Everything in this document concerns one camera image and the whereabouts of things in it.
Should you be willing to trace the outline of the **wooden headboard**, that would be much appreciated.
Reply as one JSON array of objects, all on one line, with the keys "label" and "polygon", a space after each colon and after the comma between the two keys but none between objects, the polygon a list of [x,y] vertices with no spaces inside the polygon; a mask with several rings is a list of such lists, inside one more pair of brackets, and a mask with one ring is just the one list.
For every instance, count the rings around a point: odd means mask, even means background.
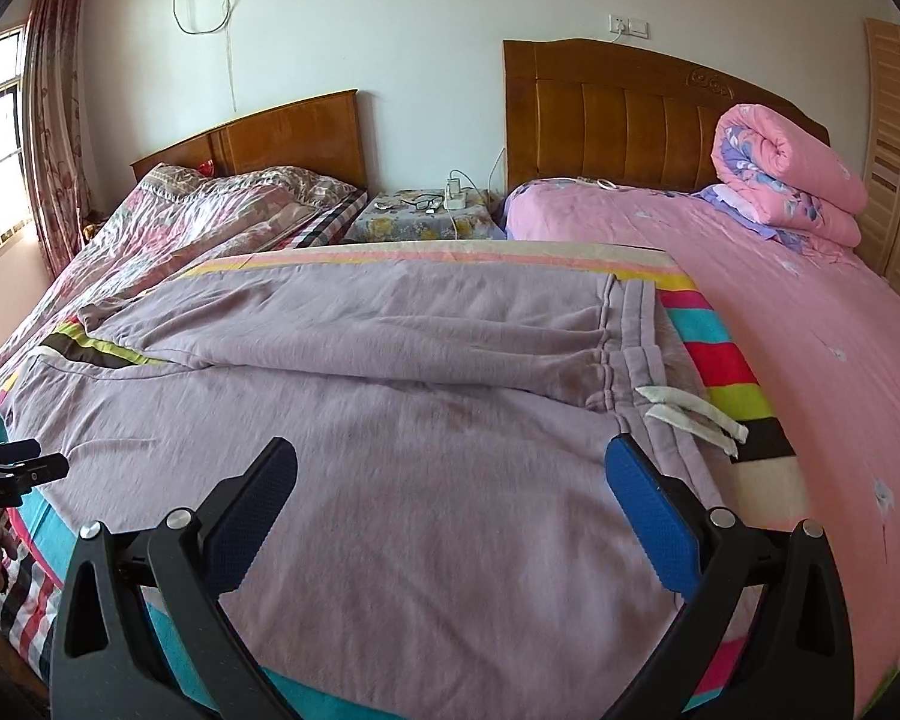
[{"label": "wooden headboard", "polygon": [[694,192],[715,181],[725,110],[758,103],[814,137],[798,106],[723,71],[596,39],[505,41],[507,187],[548,177]]},{"label": "wooden headboard", "polygon": [[196,169],[205,177],[295,166],[367,188],[357,91],[323,94],[233,119],[144,156],[131,169],[141,181],[160,163]]}]

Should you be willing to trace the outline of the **nightstand with floral cover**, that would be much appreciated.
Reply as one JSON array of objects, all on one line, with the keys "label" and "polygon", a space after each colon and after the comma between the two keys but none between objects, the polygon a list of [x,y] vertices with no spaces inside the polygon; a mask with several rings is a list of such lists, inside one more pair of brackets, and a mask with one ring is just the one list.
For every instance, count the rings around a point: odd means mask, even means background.
[{"label": "nightstand with floral cover", "polygon": [[494,221],[486,197],[474,188],[465,188],[463,193],[464,205],[457,210],[448,210],[441,190],[380,193],[356,216],[344,234],[344,242],[502,241],[505,232]]}]

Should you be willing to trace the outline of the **floral quilt on left bed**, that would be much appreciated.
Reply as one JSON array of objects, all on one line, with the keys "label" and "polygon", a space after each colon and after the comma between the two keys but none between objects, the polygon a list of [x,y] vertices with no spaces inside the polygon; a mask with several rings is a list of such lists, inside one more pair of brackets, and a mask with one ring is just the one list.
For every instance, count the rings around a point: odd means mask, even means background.
[{"label": "floral quilt on left bed", "polygon": [[217,257],[326,245],[367,200],[362,188],[297,166],[203,176],[160,163],[53,280],[0,348],[0,380],[82,307],[130,299]]}]

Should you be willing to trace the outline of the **light wooden wardrobe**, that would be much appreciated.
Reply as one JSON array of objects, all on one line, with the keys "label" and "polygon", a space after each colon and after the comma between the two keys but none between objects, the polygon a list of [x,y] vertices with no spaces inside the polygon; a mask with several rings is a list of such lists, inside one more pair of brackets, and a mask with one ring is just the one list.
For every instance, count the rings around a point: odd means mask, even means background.
[{"label": "light wooden wardrobe", "polygon": [[870,127],[863,180],[870,202],[860,215],[857,255],[900,295],[900,26],[865,21]]}]

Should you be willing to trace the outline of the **left wooden headboard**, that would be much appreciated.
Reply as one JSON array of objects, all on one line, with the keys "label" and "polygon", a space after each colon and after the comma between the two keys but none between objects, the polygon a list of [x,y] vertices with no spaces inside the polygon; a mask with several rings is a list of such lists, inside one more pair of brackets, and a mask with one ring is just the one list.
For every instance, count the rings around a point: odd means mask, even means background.
[{"label": "left wooden headboard", "polygon": [[141,181],[160,163],[196,169],[205,177],[295,166],[367,188],[357,91],[323,94],[233,119],[144,156],[131,169]]}]

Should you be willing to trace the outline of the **plaid checked bed sheet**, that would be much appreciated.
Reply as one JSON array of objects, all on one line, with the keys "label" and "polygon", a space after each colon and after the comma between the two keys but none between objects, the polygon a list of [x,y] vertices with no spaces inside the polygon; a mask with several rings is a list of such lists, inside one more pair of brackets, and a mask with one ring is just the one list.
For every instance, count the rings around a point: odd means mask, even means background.
[{"label": "plaid checked bed sheet", "polygon": [[16,557],[6,557],[6,589],[0,593],[0,632],[43,683],[50,683],[53,631],[63,583],[43,556],[14,528]]}]

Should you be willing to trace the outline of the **white wall socket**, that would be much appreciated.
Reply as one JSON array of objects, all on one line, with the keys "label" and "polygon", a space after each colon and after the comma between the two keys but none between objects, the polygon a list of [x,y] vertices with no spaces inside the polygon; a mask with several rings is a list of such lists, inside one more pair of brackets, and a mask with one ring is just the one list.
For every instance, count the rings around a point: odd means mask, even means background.
[{"label": "white wall socket", "polygon": [[650,25],[645,20],[630,16],[610,15],[608,21],[610,21],[610,34],[614,39],[622,39],[622,37],[649,39],[650,37]]}]

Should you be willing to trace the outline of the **white power strip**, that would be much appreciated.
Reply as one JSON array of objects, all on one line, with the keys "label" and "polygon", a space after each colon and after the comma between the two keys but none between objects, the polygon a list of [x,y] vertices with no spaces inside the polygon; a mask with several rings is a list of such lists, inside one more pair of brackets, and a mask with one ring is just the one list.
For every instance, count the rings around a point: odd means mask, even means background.
[{"label": "white power strip", "polygon": [[457,177],[448,177],[443,191],[443,208],[447,211],[460,211],[466,208],[466,190]]}]

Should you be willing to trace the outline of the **rolled pink floral blanket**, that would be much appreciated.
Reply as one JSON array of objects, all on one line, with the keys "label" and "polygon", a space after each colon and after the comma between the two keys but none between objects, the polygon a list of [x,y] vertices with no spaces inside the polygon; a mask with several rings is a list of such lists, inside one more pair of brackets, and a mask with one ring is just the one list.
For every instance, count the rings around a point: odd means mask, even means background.
[{"label": "rolled pink floral blanket", "polygon": [[820,242],[855,249],[865,184],[836,151],[762,104],[738,104],[715,127],[710,157],[717,181],[697,192],[718,210],[798,247]]}]

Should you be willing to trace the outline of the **pink bedspread on right bed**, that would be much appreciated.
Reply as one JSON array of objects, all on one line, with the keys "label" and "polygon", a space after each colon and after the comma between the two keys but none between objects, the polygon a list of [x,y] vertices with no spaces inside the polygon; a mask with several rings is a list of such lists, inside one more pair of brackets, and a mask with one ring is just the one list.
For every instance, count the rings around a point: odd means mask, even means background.
[{"label": "pink bedspread on right bed", "polygon": [[900,297],[854,255],[797,254],[704,200],[559,179],[510,193],[519,241],[665,250],[717,310],[797,452],[847,595],[866,707],[900,667]]}]

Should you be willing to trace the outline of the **pink floral curtain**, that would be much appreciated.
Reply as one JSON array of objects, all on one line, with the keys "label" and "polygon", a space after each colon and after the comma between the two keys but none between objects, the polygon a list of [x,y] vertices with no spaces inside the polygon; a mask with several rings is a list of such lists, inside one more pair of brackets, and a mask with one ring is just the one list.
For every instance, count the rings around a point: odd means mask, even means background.
[{"label": "pink floral curtain", "polygon": [[91,213],[79,102],[84,0],[32,0],[22,78],[23,172],[41,256],[57,277],[84,247]]}]

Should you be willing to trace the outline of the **right wooden headboard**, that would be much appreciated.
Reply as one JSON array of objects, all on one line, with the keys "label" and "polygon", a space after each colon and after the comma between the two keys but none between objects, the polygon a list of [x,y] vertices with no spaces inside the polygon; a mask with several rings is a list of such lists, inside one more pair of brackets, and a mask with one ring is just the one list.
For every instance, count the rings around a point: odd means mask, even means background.
[{"label": "right wooden headboard", "polygon": [[507,187],[548,177],[694,192],[715,181],[725,110],[758,103],[814,137],[798,106],[723,71],[596,39],[505,41]]}]

